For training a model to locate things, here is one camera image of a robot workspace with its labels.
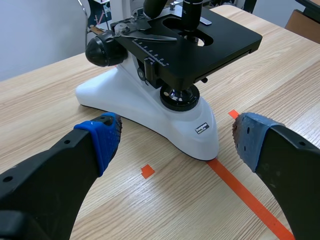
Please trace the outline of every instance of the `cardboard box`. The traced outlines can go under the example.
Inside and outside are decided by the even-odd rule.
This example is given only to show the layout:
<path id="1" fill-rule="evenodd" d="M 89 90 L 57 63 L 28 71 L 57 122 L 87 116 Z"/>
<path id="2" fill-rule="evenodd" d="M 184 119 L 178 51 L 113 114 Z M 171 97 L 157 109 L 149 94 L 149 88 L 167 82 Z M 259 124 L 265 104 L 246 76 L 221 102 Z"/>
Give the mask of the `cardboard box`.
<path id="1" fill-rule="evenodd" d="M 285 29 L 320 44 L 320 23 L 294 10 Z"/>

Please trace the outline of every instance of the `blue rubber fingertip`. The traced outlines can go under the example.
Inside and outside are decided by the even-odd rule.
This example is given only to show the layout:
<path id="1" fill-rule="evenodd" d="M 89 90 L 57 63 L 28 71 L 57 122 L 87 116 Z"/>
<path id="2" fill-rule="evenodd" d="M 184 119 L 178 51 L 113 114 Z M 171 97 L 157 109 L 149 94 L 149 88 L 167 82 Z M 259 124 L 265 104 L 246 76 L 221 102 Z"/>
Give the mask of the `blue rubber fingertip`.
<path id="1" fill-rule="evenodd" d="M 236 150 L 240 158 L 256 172 L 266 133 L 272 126 L 283 125 L 265 116 L 247 112 L 236 119 Z"/>
<path id="2" fill-rule="evenodd" d="M 77 124 L 73 129 L 82 129 L 90 132 L 92 137 L 93 146 L 96 152 L 96 160 L 99 169 L 99 177 L 104 174 L 107 169 L 114 151 L 119 145 L 119 134 L 116 129 L 116 114 L 104 113 L 102 116 L 112 116 L 113 122 L 111 125 L 105 125 L 99 121 L 84 121 Z"/>

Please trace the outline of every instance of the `brand label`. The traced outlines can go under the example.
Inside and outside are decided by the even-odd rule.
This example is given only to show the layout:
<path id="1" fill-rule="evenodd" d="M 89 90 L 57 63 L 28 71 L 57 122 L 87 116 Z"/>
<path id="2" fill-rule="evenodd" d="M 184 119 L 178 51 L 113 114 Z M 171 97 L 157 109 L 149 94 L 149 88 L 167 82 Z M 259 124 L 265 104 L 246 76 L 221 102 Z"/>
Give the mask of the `brand label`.
<path id="1" fill-rule="evenodd" d="M 202 124 L 201 126 L 199 126 L 199 127 L 197 127 L 196 129 L 195 129 L 195 131 L 196 131 L 196 133 L 197 134 L 201 134 L 201 133 L 203 133 L 205 130 L 207 130 L 209 128 L 209 125 L 208 125 L 208 123 L 204 123 L 204 124 Z"/>

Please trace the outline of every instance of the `white microscope base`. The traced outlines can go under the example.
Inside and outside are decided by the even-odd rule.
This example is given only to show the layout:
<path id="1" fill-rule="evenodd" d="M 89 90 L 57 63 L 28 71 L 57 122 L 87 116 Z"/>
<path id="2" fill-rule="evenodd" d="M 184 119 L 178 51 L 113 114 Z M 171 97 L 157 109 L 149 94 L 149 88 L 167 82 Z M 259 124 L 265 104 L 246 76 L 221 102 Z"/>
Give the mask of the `white microscope base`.
<path id="1" fill-rule="evenodd" d="M 83 106 L 114 112 L 155 131 L 195 159 L 218 155 L 216 120 L 202 97 L 189 111 L 170 110 L 161 103 L 160 88 L 133 79 L 121 65 L 78 86 L 76 97 Z"/>

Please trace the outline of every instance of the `knob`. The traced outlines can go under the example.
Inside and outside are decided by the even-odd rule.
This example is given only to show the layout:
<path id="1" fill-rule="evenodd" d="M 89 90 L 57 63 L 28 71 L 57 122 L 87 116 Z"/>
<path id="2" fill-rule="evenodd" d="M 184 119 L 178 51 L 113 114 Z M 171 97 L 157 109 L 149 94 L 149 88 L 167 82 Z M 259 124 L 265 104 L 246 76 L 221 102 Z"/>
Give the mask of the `knob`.
<path id="1" fill-rule="evenodd" d="M 88 61 L 100 67 L 121 64 L 127 57 L 127 50 L 118 43 L 110 30 L 90 40 L 85 49 Z"/>

